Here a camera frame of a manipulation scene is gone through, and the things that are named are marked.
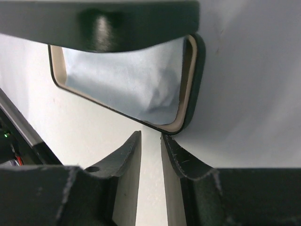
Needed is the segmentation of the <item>blue cleaning cloth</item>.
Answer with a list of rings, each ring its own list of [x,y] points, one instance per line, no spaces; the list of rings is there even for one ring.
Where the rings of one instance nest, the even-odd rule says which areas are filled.
[[[184,38],[124,53],[64,48],[66,85],[138,120],[170,124],[178,111],[183,50]]]

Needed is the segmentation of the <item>black glasses case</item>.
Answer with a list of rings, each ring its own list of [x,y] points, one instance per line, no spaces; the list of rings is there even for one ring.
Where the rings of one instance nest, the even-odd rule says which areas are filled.
[[[118,53],[185,37],[176,118],[166,125],[143,122],[175,135],[192,120],[205,64],[205,43],[197,33],[199,10],[197,0],[3,0],[0,32],[47,44],[54,84],[92,102],[96,99],[65,85],[63,48]]]

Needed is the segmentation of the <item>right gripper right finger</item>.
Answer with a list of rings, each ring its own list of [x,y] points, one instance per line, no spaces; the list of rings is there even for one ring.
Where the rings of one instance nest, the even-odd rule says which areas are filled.
[[[299,168],[213,168],[161,136],[170,226],[298,226]]]

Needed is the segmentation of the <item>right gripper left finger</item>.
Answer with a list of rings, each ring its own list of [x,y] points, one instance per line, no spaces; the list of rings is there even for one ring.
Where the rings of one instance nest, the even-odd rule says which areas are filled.
[[[141,165],[140,131],[94,165],[2,166],[3,226],[133,226]]]

